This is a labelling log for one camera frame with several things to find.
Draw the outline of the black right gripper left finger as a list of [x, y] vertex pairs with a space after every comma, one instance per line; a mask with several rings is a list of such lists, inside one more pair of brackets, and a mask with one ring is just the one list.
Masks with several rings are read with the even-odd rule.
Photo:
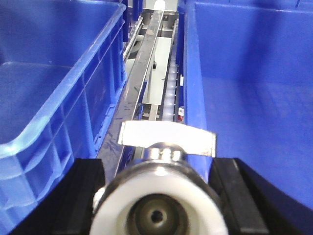
[[100, 159], [76, 159], [60, 183], [11, 234], [89, 234], [93, 198], [104, 184], [105, 173]]

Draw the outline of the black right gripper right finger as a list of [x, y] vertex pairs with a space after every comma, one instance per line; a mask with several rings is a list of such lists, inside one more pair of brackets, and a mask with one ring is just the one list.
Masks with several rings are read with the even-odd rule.
[[313, 211], [238, 158], [214, 158], [210, 186], [230, 235], [311, 235]]

